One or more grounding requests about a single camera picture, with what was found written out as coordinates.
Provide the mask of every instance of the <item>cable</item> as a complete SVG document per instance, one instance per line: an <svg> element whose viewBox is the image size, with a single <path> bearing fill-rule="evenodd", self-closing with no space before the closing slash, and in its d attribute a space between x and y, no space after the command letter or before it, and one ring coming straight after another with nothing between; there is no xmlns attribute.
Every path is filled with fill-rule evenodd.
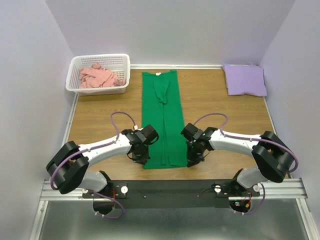
<svg viewBox="0 0 320 240"><path fill-rule="evenodd" d="M111 192L113 193L113 199L116 199L116 191L114 189L112 189Z"/></svg>
<svg viewBox="0 0 320 240"><path fill-rule="evenodd" d="M250 190L248 190L248 193L249 193L249 202L250 202L252 198L252 194ZM247 196L245 196L245 198L241 201L241 203L243 203L246 199L247 199Z"/></svg>
<svg viewBox="0 0 320 240"><path fill-rule="evenodd" d="M208 156L209 155L209 153L210 153L210 151L203 157L203 158L205 158L206 156Z"/></svg>
<svg viewBox="0 0 320 240"><path fill-rule="evenodd" d="M274 141L271 141L271 140L268 140L268 139L262 139L262 138L249 138L249 137L243 137L243 136L233 136L233 135L229 135L229 134L225 134L225 132L223 131L223 127L226 125L226 123L228 122L228 116L224 113L220 113L220 112L213 112L213 113L208 113L206 115L203 115L202 117L200 117L197 121L194 122L193 125L196 125L197 122L199 122L201 119L207 117L207 116L210 116L210 115L220 115L220 116L224 116L225 117L225 121L221 124L220 126L220 132L222 135L224 135L225 137L228 137L228 138L232 138L232 139L239 139L239 140L249 140L249 141L258 141L258 142L264 142L264 143L268 143L268 144L272 144L272 145L275 145L277 146L278 148L281 148L283 149L284 151L286 151L288 154L290 154L292 156L292 158L294 159L294 162L295 162L295 165L294 167L289 170L288 172L289 173L292 173L294 172L298 166L299 166L299 161L298 161L298 158L296 157L296 155L287 147L277 143L277 142L274 142Z"/></svg>
<svg viewBox="0 0 320 240"><path fill-rule="evenodd" d="M243 214L243 215L249 215L249 214L255 213L256 211L259 210L259 208L261 208L262 204L265 202L265 199L266 199L266 189L265 189L265 186L262 183L260 183L260 184L261 184L262 189L263 189L263 197L262 197L262 200L259 203L259 205L255 209L253 209L252 211L248 211L248 212L239 212L239 211L237 211L237 213L240 213L240 214Z"/></svg>
<svg viewBox="0 0 320 240"><path fill-rule="evenodd" d="M124 206L122 206L122 204L121 204L118 200L116 200L116 199L114 199L114 198L112 198L112 197L108 197L108 196L102 195L102 194L99 193L99 192L96 192L96 191L93 191L93 190L91 190L91 191L92 191L95 195L98 195L98 196L100 196L100 197L102 197L102 198L109 199L109 200L115 202L115 203L118 204L118 205L120 206L120 208L121 208L121 213L120 213L118 216L107 216L107 215L101 214L101 213L98 212L98 211L95 212L96 215L102 216L103 218L106 218L106 219L119 219L119 218L121 218L121 217L123 216L123 214L125 213L125 208L124 208Z"/></svg>
<svg viewBox="0 0 320 240"><path fill-rule="evenodd" d="M128 113L124 112L124 111L115 111L115 112L111 113L111 115L110 115L110 121L111 121L111 124L114 126L114 129L116 130L115 140L112 140L112 141L107 142L107 143L105 143L105 144L101 144L101 145L94 146L94 147L91 148L91 150L95 150L95 149L99 149L99 148L103 148L103 147L109 146L109 145L111 145L111 144L114 144L114 143L119 139L120 131L119 131L119 128L117 127L114 119L113 119L113 116L114 116L115 114L124 114L124 115L127 115L127 116L132 120L133 126L136 125L136 122L135 122L135 120L133 119L133 117L130 116ZM51 176L51 179L50 179L50 186L51 186L51 188L52 188L53 190L58 190L58 188L55 187L54 182L55 182L55 178L56 178L56 176L57 176L57 174L58 174L58 171L63 167L63 165L65 165L69 160L71 160L71 159L74 158L75 156L77 156L77 155L79 155L79 154L82 154L82 153L85 153L85 152L88 152L88 151L89 151L88 148L83 149L83 150L80 150L80 151L77 151L77 152L71 154L70 156L68 156L65 160L63 160L63 161L58 165L58 167L54 170L54 172L53 172L53 174L52 174L52 176ZM106 216L106 215L103 215L105 218L108 218L108 219L118 219L118 218L120 218L120 217L124 214L125 209L124 209L124 207L121 205L120 202L118 202L118 201L115 200L114 198L111 198L111 197L108 197L108 196L104 196L104 195L102 195L102 194L100 194L100 193L98 193L98 192L96 192L96 191L93 191L93 190L91 190L91 191L92 191L93 193L97 194L97 195L100 196L100 197L103 197L103 198L106 198L106 199L109 199L109 200L114 201L115 203L117 203L117 204L121 207L122 212L121 212L121 214L120 214L119 216L117 216L117 217L108 217L108 216Z"/></svg>

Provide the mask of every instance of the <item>wooden surface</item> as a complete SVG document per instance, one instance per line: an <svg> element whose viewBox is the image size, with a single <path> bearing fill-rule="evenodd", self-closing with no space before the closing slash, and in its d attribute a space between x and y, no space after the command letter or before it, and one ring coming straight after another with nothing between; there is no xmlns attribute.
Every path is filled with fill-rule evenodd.
<svg viewBox="0 0 320 240"><path fill-rule="evenodd" d="M125 111L141 126L142 72L131 70L130 84L124 94L80 96L70 130L69 141L88 144L116 135L110 123L110 114ZM167 70L147 70L150 73ZM178 70L180 98L185 124L193 123L207 113L220 112L229 116L225 126L228 132L240 134L263 134L272 131L272 125L262 97L228 96L225 74L222 69ZM120 130L132 128L131 120L122 114L114 116ZM208 116L197 127L219 127L222 116ZM248 156L216 150L210 152L205 162L191 168L143 169L126 155L102 161L90 169L103 170L113 180L174 180L174 179L227 179L241 168L255 164Z"/></svg>

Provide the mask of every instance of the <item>pink towel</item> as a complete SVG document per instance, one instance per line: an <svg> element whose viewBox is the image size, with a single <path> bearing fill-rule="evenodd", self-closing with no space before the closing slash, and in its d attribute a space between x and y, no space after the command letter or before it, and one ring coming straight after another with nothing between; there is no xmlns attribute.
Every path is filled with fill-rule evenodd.
<svg viewBox="0 0 320 240"><path fill-rule="evenodd" d="M102 67L99 62L91 67L80 69L80 89L117 87L126 84L125 79L119 79L112 71Z"/></svg>

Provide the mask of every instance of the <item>green garment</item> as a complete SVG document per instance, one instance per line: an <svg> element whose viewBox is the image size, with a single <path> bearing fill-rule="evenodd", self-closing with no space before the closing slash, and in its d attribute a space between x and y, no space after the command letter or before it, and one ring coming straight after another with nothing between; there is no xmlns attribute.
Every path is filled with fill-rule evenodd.
<svg viewBox="0 0 320 240"><path fill-rule="evenodd" d="M142 126L150 124L159 134L159 140L149 146L150 159L144 168L186 167L187 144L180 134L185 123L177 71L160 75L143 72L142 81Z"/></svg>

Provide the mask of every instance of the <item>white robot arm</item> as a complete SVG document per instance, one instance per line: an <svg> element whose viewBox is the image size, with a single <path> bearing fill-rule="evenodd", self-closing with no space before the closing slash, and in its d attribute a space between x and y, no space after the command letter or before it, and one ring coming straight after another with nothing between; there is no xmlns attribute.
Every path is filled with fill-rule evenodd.
<svg viewBox="0 0 320 240"><path fill-rule="evenodd" d="M270 131L262 135L222 132L215 127L208 127L202 131L188 123L181 134L187 139L188 167L204 161L205 150L226 150L254 158L256 165L240 169L228 186L228 191L235 193L244 192L257 183L267 180L281 183L294 161L283 148L270 144L272 142L287 147L277 135Z"/></svg>
<svg viewBox="0 0 320 240"><path fill-rule="evenodd" d="M88 167L123 154L132 154L130 159L134 163L144 165L149 159L148 146L158 139L156 130L148 125L137 130L125 129L118 138L114 136L95 143L76 145L75 142L69 141L49 162L46 170L51 177L56 172L54 183L61 194L67 194L76 188L99 192L108 185L110 179L105 172L89 171ZM61 166L72 154L75 156Z"/></svg>

